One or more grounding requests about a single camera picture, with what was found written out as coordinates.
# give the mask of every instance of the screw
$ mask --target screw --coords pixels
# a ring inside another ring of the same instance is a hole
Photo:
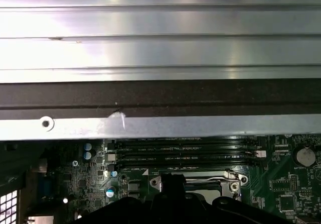
[[[79,165],[79,163],[78,163],[77,160],[74,160],[74,161],[72,162],[72,166],[76,167],[76,166],[78,166],[78,165]]]
[[[239,189],[239,184],[237,182],[233,182],[230,185],[230,188],[231,188],[232,191],[237,191]]]

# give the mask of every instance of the screw hole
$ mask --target screw hole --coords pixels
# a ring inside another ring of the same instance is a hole
[[[49,126],[49,121],[47,121],[47,120],[43,121],[42,126],[47,128]]]

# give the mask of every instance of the integrated circuit chip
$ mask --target integrated circuit chip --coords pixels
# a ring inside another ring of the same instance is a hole
[[[289,180],[274,180],[272,182],[273,191],[288,191],[291,189],[291,183]]]
[[[71,181],[71,174],[64,174],[63,179],[66,181]]]
[[[96,163],[97,164],[102,164],[102,157],[97,157],[96,158]]]
[[[101,200],[95,201],[95,207],[101,207]]]
[[[79,180],[78,181],[78,186],[79,187],[86,187],[86,180]]]
[[[128,184],[128,191],[139,191],[139,183],[138,182],[130,182]]]
[[[294,199],[292,195],[280,195],[279,196],[280,201],[280,211],[286,212],[286,211],[294,211]]]

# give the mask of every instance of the black plastic component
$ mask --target black plastic component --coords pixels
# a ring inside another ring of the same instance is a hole
[[[225,223],[289,224],[278,216],[224,196],[213,200],[212,206],[214,212],[226,217]]]
[[[115,165],[107,165],[107,171],[109,173],[115,171]]]
[[[321,79],[2,84],[0,119],[321,114],[320,88]]]
[[[289,224],[286,220],[228,197],[219,197],[213,205],[202,203],[195,194],[185,193],[183,175],[161,176],[162,192],[155,195],[152,204],[126,197],[107,205],[74,224],[92,223],[105,219],[117,223],[246,223]]]

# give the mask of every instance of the motherboard chip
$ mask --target motherboard chip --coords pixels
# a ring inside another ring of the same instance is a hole
[[[95,207],[101,207],[101,200],[96,200],[94,204]]]
[[[71,180],[71,174],[64,174],[63,175],[63,179],[70,181]]]
[[[291,184],[289,180],[274,180],[272,181],[273,191],[289,191],[291,190]]]
[[[106,154],[105,160],[108,161],[116,161],[116,154]]]
[[[281,195],[280,200],[280,211],[294,211],[294,199],[292,195]]]
[[[137,182],[130,182],[128,184],[128,191],[139,191],[139,183]]]
[[[79,187],[86,187],[86,180],[79,180],[78,181],[78,186]]]
[[[102,164],[102,157],[97,157],[96,158],[96,163],[97,164]]]

